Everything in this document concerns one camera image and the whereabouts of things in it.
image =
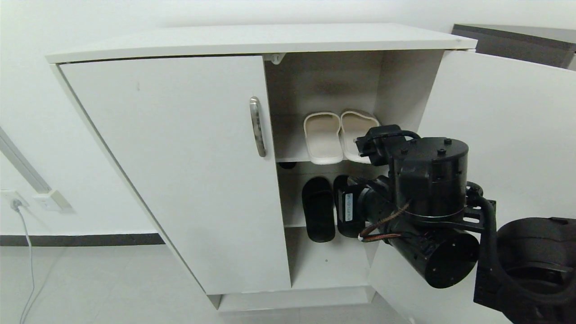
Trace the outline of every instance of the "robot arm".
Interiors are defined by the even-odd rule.
[[[378,228],[428,284],[457,284],[477,261],[477,304],[515,324],[576,323],[576,220],[523,218],[497,231],[496,202],[467,182],[462,141],[386,125],[356,145],[372,165],[388,165],[388,176],[350,177],[339,194],[353,195],[354,213]],[[480,243],[467,231],[480,233]]]

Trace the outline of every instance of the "open cabinet door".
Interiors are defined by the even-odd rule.
[[[468,180],[498,202],[499,227],[525,217],[574,217],[576,72],[447,51],[418,134],[468,144]],[[369,281],[412,323],[510,323],[472,301],[475,277],[473,270],[453,287],[432,288],[381,242]]]

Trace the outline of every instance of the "black slipper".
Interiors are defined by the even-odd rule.
[[[353,194],[349,193],[351,198],[349,201],[343,201],[342,206],[339,205],[341,193],[348,187],[348,176],[339,175],[334,179],[334,203],[336,204],[336,218],[338,220],[338,231],[349,238],[357,238],[358,234],[364,229],[365,222],[354,213],[354,204],[352,200]]]
[[[302,189],[302,207],[306,232],[314,242],[329,242],[336,235],[334,229],[334,198],[328,179],[317,176]]]

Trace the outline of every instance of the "metal door handle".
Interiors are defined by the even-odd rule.
[[[260,100],[257,97],[250,98],[250,117],[252,117],[252,128],[258,154],[264,157],[266,156],[266,148],[264,147],[264,138],[262,137],[262,127],[260,125]]]

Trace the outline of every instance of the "floor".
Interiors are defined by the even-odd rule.
[[[372,304],[218,313],[164,245],[35,247],[25,323],[406,323]],[[18,323],[31,290],[27,247],[0,247],[0,323]]]

